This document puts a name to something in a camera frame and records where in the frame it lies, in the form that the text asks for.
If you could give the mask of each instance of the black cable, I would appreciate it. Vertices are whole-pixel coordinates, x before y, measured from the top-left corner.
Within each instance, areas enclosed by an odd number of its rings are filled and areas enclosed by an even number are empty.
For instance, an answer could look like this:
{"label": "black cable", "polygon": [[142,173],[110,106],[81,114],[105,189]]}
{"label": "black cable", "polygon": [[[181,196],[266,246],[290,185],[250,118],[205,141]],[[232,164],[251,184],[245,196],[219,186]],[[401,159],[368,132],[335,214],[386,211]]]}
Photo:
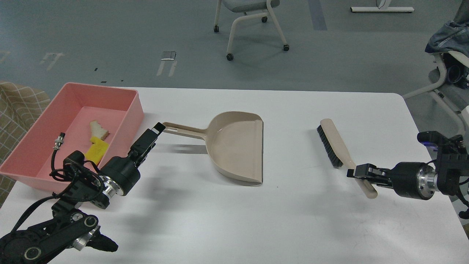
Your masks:
{"label": "black cable", "polygon": [[39,201],[36,201],[35,203],[33,203],[30,207],[28,207],[26,209],[26,211],[24,211],[24,213],[20,216],[20,218],[18,219],[17,223],[15,224],[15,226],[13,227],[13,229],[11,230],[10,233],[14,233],[16,230],[18,230],[18,228],[26,221],[26,219],[34,212],[34,210],[36,210],[41,204],[45,203],[46,201],[48,200],[51,200],[51,199],[59,199],[61,198],[66,192],[68,192],[70,190],[70,188],[76,183],[76,181],[78,180],[78,178],[76,179],[73,179],[72,182],[62,191],[60,192],[59,194],[55,194],[55,193],[52,193],[52,196],[49,196],[49,197],[46,197],[46,198],[42,198],[41,200]]}
{"label": "black cable", "polygon": [[383,6],[385,6],[387,0],[384,1],[383,5],[382,6],[378,6],[378,0],[376,0],[376,7],[378,7],[378,9],[381,9]]}
{"label": "black cable", "polygon": [[436,159],[432,160],[432,161],[429,161],[429,162],[425,163],[425,165],[429,165],[430,163],[435,163],[436,161],[437,161]]}
{"label": "black cable", "polygon": [[86,161],[84,162],[84,164],[87,163],[87,162],[91,163],[91,165],[93,166],[93,168],[94,168],[94,170],[96,171],[96,173],[100,173],[100,172],[101,172],[101,170],[98,168],[98,166],[96,165],[96,163],[94,163],[94,161],[86,160]]}
{"label": "black cable", "polygon": [[463,182],[460,182],[459,185],[463,185],[463,184],[466,184],[469,182],[469,178],[467,178],[467,180],[463,181]]}
{"label": "black cable", "polygon": [[65,172],[64,169],[56,169],[56,170],[53,170],[53,171],[49,174],[49,176],[52,176],[52,178],[53,178],[54,180],[56,180],[56,181],[71,181],[71,179],[66,179],[66,178],[65,178],[66,176],[60,174],[59,171]]}
{"label": "black cable", "polygon": [[54,171],[55,170],[55,155],[57,154],[57,150],[58,149],[54,149],[54,151],[52,152],[52,157],[51,157],[51,170]]}
{"label": "black cable", "polygon": [[[74,179],[78,179],[79,170],[73,165],[70,166],[70,167],[73,170]],[[89,202],[89,201],[93,201],[94,199],[96,199],[104,190],[104,181],[99,176],[95,176],[94,174],[92,174],[92,176],[99,181],[99,188],[98,188],[96,194],[93,197],[91,197],[91,198],[73,198],[73,197],[63,196],[63,198],[67,199],[67,200],[70,200],[70,201],[73,201],[73,202]]]}
{"label": "black cable", "polygon": [[459,192],[456,192],[456,197],[458,197],[461,202],[469,208],[469,202],[464,198],[464,195],[462,195],[461,190]]}

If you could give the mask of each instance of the denim jacket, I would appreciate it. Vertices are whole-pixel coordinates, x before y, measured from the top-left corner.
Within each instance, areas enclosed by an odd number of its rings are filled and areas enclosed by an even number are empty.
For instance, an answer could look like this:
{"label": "denim jacket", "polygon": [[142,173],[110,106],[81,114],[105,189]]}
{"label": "denim jacket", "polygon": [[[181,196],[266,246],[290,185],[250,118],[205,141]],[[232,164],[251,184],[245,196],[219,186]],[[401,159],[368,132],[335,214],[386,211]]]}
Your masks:
{"label": "denim jacket", "polygon": [[459,51],[469,57],[469,22],[448,21],[428,41],[425,52]]}

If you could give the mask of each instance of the beige brush handle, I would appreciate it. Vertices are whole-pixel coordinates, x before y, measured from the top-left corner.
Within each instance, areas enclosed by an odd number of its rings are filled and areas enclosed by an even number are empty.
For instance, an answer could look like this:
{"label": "beige brush handle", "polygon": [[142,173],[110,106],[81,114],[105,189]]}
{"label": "beige brush handle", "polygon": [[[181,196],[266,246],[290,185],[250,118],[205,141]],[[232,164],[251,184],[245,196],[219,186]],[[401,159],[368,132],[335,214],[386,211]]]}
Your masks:
{"label": "beige brush handle", "polygon": [[[339,131],[337,131],[337,128],[335,127],[332,120],[326,118],[321,120],[320,123],[335,155],[340,159],[340,161],[344,163],[347,168],[354,170],[356,168],[356,164],[353,162],[352,157],[350,157],[347,146],[345,146],[344,140],[340,136]],[[374,199],[378,196],[376,189],[367,180],[355,179],[355,181],[365,193],[366,197]]]}

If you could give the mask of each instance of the chair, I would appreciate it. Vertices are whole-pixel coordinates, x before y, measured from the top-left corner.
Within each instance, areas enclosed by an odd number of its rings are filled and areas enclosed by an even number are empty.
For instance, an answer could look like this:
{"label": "chair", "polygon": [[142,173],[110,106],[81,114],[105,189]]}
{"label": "chair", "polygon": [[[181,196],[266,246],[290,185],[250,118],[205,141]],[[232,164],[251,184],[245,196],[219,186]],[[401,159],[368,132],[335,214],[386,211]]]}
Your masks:
{"label": "chair", "polygon": [[[456,16],[456,23],[469,21],[469,0],[463,0]],[[445,60],[455,59],[469,68],[469,58],[461,52],[447,51],[432,54],[435,58],[437,68],[429,73],[432,84],[403,95],[404,99],[419,94],[428,93],[436,103],[457,123],[458,134],[464,135],[469,126],[469,91],[462,90],[454,85],[448,84],[446,78],[448,71]]]}
{"label": "chair", "polygon": [[[244,21],[248,19],[261,18],[261,21],[263,23],[266,23],[267,18],[270,16],[273,20],[273,23],[275,24],[275,27],[277,28],[277,31],[279,32],[280,38],[282,39],[283,50],[288,51],[290,49],[290,46],[287,44],[287,40],[285,39],[285,36],[283,35],[282,29],[280,28],[277,17],[275,16],[273,12],[273,8],[280,5],[280,0],[218,0],[217,12],[215,14],[215,25],[213,27],[213,31],[215,33],[219,32],[218,19],[220,15],[220,8],[221,8],[222,2],[223,2],[223,5],[225,5],[225,7],[227,7],[230,11],[235,12],[235,13],[244,13],[244,16],[236,18],[233,21],[233,24],[231,25],[230,37],[228,40],[228,48],[227,48],[227,59],[229,61],[232,61],[234,58],[233,53],[232,53],[232,47],[233,47],[233,39],[235,37],[236,25],[240,21]],[[252,12],[252,11],[262,11],[262,12],[252,14],[252,15],[247,14],[247,12]]]}

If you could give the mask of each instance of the brush bristles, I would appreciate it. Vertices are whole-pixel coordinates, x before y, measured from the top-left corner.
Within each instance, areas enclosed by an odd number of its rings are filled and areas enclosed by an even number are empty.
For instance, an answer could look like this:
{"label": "brush bristles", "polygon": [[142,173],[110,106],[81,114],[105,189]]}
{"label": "brush bristles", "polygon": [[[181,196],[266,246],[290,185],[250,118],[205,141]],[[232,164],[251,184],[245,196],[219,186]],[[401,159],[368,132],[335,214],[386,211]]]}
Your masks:
{"label": "brush bristles", "polygon": [[321,125],[318,126],[318,133],[319,137],[321,138],[321,141],[324,144],[324,148],[327,152],[327,155],[329,156],[329,159],[331,160],[332,166],[336,169],[342,167],[344,163],[339,159],[339,157],[335,154],[334,150],[332,149],[331,144],[329,143],[329,140],[327,139],[327,136],[324,133],[324,130],[322,129]]}

